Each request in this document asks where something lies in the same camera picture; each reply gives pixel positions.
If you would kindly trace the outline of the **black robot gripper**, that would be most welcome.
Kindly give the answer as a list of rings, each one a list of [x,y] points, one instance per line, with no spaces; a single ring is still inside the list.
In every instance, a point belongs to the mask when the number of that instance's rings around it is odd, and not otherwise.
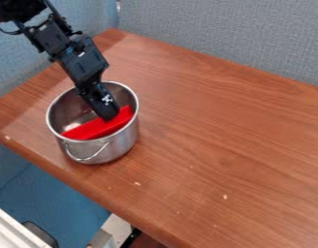
[[[79,96],[97,115],[105,120],[113,120],[121,112],[121,107],[101,81],[109,68],[109,62],[91,37],[82,37],[71,42],[71,46],[51,57],[58,62],[72,79]]]

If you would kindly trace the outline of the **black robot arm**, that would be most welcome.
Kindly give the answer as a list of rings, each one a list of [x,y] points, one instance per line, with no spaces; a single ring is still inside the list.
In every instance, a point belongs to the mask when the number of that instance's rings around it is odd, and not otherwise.
[[[113,120],[121,107],[102,82],[110,64],[93,38],[74,31],[50,0],[0,0],[0,31],[24,35],[47,52],[75,83],[79,96],[97,115]]]

